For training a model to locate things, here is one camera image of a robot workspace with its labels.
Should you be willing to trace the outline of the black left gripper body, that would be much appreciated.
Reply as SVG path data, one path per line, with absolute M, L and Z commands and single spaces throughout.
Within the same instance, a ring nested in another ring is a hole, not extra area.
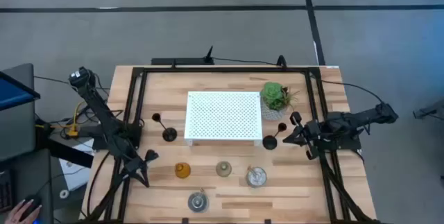
M 159 157 L 159 154 L 154 150 L 149 149 L 146 152 L 145 158 L 142 159 L 140 156 L 136 156 L 134 159 L 130 160 L 127 164 L 124 165 L 122 171 L 119 174 L 119 177 L 124 180 L 126 178 L 130 178 L 130 174 L 139 173 L 139 170 L 143 167 L 148 168 L 148 163 L 156 160 Z

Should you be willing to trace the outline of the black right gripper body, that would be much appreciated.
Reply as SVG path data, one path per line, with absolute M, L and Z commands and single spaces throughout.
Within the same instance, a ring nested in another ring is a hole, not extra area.
M 299 112 L 293 112 L 290 116 L 291 123 L 296 126 L 303 127 L 303 137 L 306 139 L 307 150 L 306 156 L 309 160 L 314 160 L 323 150 L 323 143 L 321 139 L 321 130 L 317 120 L 311 120 L 306 122 L 305 125 L 301 124 L 302 117 Z

